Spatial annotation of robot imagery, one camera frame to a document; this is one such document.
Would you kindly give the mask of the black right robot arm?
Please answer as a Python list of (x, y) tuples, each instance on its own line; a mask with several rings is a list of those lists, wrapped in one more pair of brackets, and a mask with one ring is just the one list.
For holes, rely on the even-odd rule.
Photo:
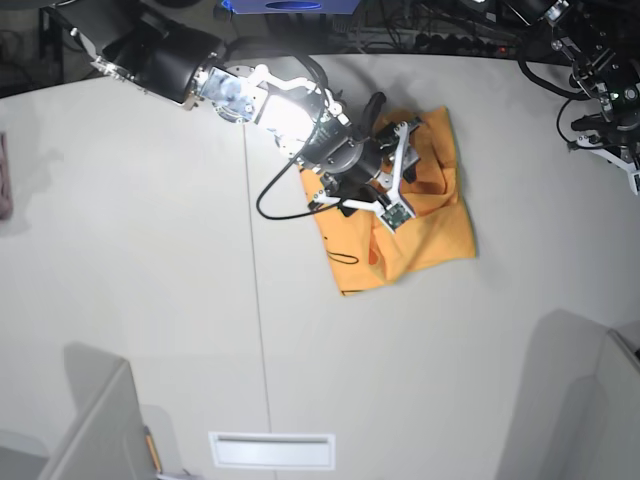
[(415, 217), (401, 186), (416, 175), (419, 157), (410, 137), (421, 120), (376, 132), (384, 94), (373, 94), (352, 120), (325, 70), (305, 54), (295, 54), (304, 75), (293, 79), (264, 64), (229, 65), (242, 49), (276, 50), (272, 40), (228, 43), (141, 1), (55, 1), (49, 11), (102, 74), (185, 108), (209, 102), (223, 120), (269, 132), (289, 166), (319, 178), (308, 215), (366, 211), (390, 230)]

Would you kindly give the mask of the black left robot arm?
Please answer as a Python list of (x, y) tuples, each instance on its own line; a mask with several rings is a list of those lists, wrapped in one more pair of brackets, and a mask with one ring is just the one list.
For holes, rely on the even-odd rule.
[(548, 30), (551, 48), (571, 66), (574, 92), (558, 89), (568, 100), (591, 100), (598, 114), (572, 123), (576, 132), (593, 133), (586, 150), (603, 150), (639, 167), (639, 3), (637, 1), (509, 1), (509, 8), (530, 27), (518, 54), (529, 72), (526, 50)]

